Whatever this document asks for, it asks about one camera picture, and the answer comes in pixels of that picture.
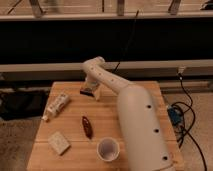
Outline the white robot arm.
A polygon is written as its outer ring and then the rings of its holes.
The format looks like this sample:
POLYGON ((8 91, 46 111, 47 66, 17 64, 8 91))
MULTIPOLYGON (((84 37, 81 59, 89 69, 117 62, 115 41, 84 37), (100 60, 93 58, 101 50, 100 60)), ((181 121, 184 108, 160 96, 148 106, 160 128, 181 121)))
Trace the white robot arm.
POLYGON ((117 112, 130 171, 176 171, 151 93, 103 68, 103 57, 82 64, 86 82, 101 82, 117 94, 117 112))

